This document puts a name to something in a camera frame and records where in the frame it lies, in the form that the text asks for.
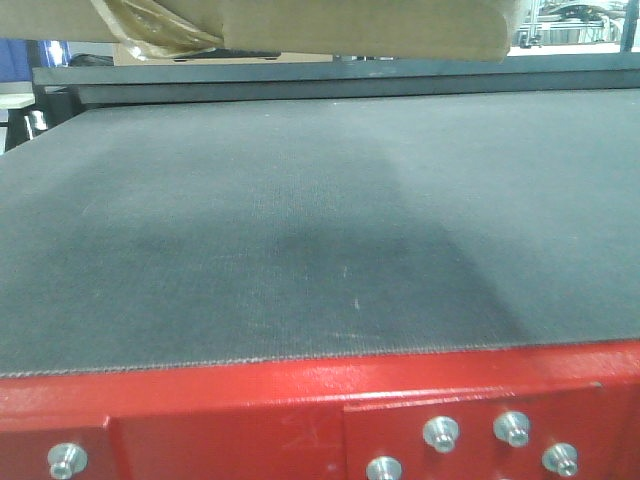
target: black metal bar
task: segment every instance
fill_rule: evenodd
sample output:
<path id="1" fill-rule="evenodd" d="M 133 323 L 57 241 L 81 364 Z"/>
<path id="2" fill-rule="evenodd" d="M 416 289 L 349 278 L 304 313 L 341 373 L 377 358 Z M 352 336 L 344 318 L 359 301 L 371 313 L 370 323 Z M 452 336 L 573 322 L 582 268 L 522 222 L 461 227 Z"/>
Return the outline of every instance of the black metal bar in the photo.
<path id="1" fill-rule="evenodd" d="M 630 52 L 633 48 L 636 27 L 638 25 L 638 14 L 640 13 L 639 4 L 640 0 L 629 0 L 629 3 L 627 3 L 627 13 L 625 15 L 622 37 L 620 39 L 621 52 Z"/>
<path id="2" fill-rule="evenodd" d="M 490 74 L 640 70 L 640 54 L 507 57 L 502 63 L 436 60 L 37 68 L 37 85 L 220 84 Z"/>

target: scratch mark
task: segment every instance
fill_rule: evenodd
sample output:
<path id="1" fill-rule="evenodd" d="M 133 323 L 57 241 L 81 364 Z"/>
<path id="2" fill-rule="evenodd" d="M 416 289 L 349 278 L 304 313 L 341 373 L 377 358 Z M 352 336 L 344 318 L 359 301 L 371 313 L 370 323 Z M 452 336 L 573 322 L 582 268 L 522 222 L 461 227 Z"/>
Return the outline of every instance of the scratch mark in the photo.
<path id="1" fill-rule="evenodd" d="M 80 214 L 80 216 L 81 216 L 81 217 L 84 217 L 84 216 L 87 214 L 87 212 L 89 211 L 89 209 L 93 206 L 93 204 L 94 204 L 94 203 L 95 203 L 94 201 L 91 201 L 91 202 L 89 203 L 89 205 L 87 205 L 86 207 L 84 207 L 84 210 L 82 210 L 82 213 Z"/>

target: metal bolt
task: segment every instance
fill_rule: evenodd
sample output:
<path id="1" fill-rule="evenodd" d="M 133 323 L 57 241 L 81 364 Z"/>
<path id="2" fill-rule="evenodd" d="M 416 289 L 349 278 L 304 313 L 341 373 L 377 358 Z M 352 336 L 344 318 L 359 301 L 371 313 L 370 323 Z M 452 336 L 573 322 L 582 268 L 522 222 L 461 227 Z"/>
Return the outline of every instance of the metal bolt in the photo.
<path id="1" fill-rule="evenodd" d="M 460 436 L 458 423 L 449 417 L 435 417 L 429 420 L 422 430 L 424 441 L 438 453 L 449 453 L 456 448 Z"/>
<path id="2" fill-rule="evenodd" d="M 61 443 L 49 450 L 49 473 L 55 480 L 69 480 L 87 467 L 87 452 L 75 443 Z"/>
<path id="3" fill-rule="evenodd" d="M 493 433 L 512 447 L 524 447 L 529 443 L 531 422 L 524 413 L 507 412 L 493 422 Z"/>
<path id="4" fill-rule="evenodd" d="M 573 477 L 578 473 L 578 451 L 568 443 L 556 443 L 544 452 L 542 464 L 561 477 Z"/>
<path id="5" fill-rule="evenodd" d="M 400 480 L 402 465 L 393 457 L 378 457 L 367 465 L 369 480 Z"/>

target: red metal frame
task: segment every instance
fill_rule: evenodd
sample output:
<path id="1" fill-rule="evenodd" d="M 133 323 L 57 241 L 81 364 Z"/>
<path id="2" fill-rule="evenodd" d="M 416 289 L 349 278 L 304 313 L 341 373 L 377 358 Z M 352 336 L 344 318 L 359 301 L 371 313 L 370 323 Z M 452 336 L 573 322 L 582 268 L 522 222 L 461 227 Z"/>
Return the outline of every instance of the red metal frame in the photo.
<path id="1" fill-rule="evenodd" d="M 71 441 L 89 452 L 79 480 L 362 480 L 379 455 L 408 480 L 546 480 L 542 452 L 564 441 L 576 478 L 629 480 L 639 401 L 638 341 L 2 379 L 0 476 L 46 479 Z M 525 448 L 493 437 L 509 409 L 532 420 Z M 451 454 L 422 440 L 436 415 L 460 424 Z"/>

